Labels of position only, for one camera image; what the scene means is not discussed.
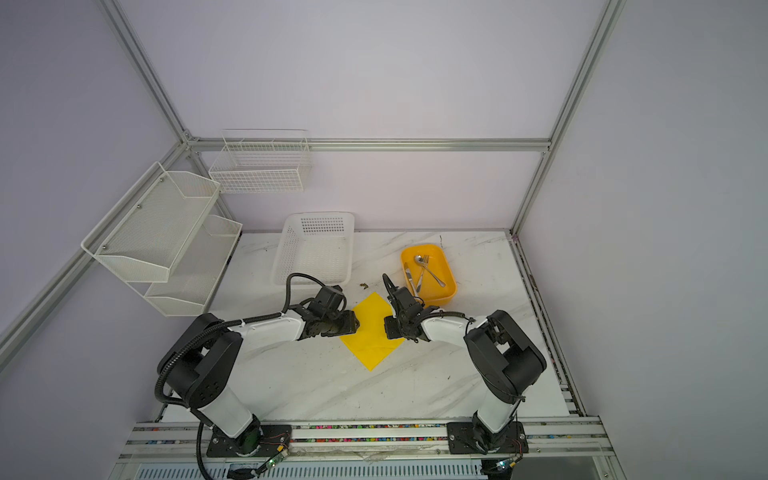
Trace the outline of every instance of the white marble table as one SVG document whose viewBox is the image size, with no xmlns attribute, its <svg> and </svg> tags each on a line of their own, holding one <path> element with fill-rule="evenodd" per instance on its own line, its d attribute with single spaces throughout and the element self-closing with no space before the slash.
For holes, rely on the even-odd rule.
<svg viewBox="0 0 768 480">
<path fill-rule="evenodd" d="M 279 239 L 278 233 L 242 236 L 210 307 L 214 315 L 239 319 L 280 310 L 285 288 L 269 280 Z M 343 287 L 348 308 L 373 292 L 386 298 L 382 273 L 404 286 L 400 251 L 419 243 L 440 245 L 451 265 L 458 292 L 446 308 L 468 315 L 506 310 L 546 352 L 501 231 L 355 233 L 352 279 Z M 292 301 L 316 291 L 294 289 Z M 485 389 L 466 349 L 406 340 L 369 372 L 338 337 L 241 351 L 230 384 L 267 421 L 466 418 L 480 405 Z M 525 395 L 520 417 L 569 415 L 551 365 Z M 188 421 L 189 415 L 169 407 L 164 421 Z"/>
</svg>

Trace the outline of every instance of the white wire basket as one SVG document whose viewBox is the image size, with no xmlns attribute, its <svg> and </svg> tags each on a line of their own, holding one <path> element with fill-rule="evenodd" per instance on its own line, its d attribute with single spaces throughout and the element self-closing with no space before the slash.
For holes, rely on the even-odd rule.
<svg viewBox="0 0 768 480">
<path fill-rule="evenodd" d="M 313 212 L 288 216 L 277 245 L 272 282 L 285 285 L 294 272 L 314 276 L 326 285 L 344 286 L 352 276 L 355 217 L 347 212 Z M 294 286 L 315 285 L 294 277 Z"/>
<path fill-rule="evenodd" d="M 243 224 L 208 215 L 174 274 L 153 283 L 143 297 L 165 316 L 205 313 Z"/>
<path fill-rule="evenodd" d="M 304 191 L 312 170 L 305 131 L 223 130 L 210 177 L 227 194 Z"/>
<path fill-rule="evenodd" d="M 159 164 L 150 170 L 157 168 L 161 174 L 106 240 L 89 250 L 91 232 L 81 244 L 126 283 L 169 281 L 219 196 L 216 181 Z"/>
</svg>

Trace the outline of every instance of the yellow bin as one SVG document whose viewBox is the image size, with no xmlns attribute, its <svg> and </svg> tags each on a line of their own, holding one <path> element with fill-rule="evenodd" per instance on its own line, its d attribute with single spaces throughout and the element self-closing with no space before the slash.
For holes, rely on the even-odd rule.
<svg viewBox="0 0 768 480">
<path fill-rule="evenodd" d="M 419 294 L 413 291 L 411 283 L 406 277 L 406 266 L 411 270 L 413 275 L 413 284 L 419 284 L 419 276 L 422 274 L 422 268 L 416 264 L 414 257 L 416 255 L 429 255 L 429 269 L 438 276 L 440 280 L 445 282 L 445 286 L 440 286 L 437 280 L 432 278 L 429 272 L 424 272 L 422 279 L 422 289 Z M 426 306 L 435 305 L 443 306 L 451 301 L 451 298 L 456 294 L 456 280 L 453 278 L 451 267 L 448 265 L 448 261 L 445 258 L 445 253 L 442 248 L 437 245 L 427 243 L 425 245 L 415 245 L 408 247 L 400 253 L 400 262 L 402 263 L 402 275 L 406 279 L 406 285 L 408 290 L 411 291 L 413 296 L 417 296 L 424 300 Z"/>
</svg>

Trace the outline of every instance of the white wall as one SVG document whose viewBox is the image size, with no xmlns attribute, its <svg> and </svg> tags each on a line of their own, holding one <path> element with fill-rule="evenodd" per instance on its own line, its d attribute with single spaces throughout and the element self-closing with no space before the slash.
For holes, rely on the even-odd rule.
<svg viewBox="0 0 768 480">
<path fill-rule="evenodd" d="M 212 164 L 215 153 L 204 153 Z M 306 211 L 349 211 L 357 230 L 509 228 L 538 152 L 317 152 L 308 187 L 224 194 L 245 230 L 282 230 Z"/>
<path fill-rule="evenodd" d="M 630 1 L 521 239 L 628 478 L 764 478 L 768 4 Z"/>
<path fill-rule="evenodd" d="M 2 2 L 0 45 L 2 331 L 174 136 L 91 0 Z M 0 382 L 0 477 L 106 478 L 188 323 L 95 266 Z"/>
<path fill-rule="evenodd" d="M 603 4 L 124 0 L 204 137 L 549 137 Z"/>
</svg>

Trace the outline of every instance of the black mounting plate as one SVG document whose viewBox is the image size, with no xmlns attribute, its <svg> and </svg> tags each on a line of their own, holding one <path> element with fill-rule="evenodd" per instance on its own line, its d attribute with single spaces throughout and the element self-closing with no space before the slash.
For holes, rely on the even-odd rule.
<svg viewBox="0 0 768 480">
<path fill-rule="evenodd" d="M 453 454 L 479 453 L 470 446 L 475 444 L 475 437 L 472 434 L 472 422 L 451 422 L 447 425 L 447 429 L 449 452 Z M 525 438 L 525 430 L 522 423 L 510 422 L 509 433 L 504 441 L 504 445 L 489 455 L 497 453 L 528 453 L 528 440 Z"/>
<path fill-rule="evenodd" d="M 261 425 L 262 438 L 259 441 L 259 448 L 251 457 L 264 457 L 269 458 L 277 454 L 277 447 L 280 443 L 290 446 L 290 434 L 293 430 L 291 425 Z M 214 434 L 210 437 L 208 442 L 208 451 L 205 453 L 208 458 L 225 458 L 225 457 L 237 457 L 237 454 L 233 451 L 228 443 L 221 437 Z"/>
</svg>

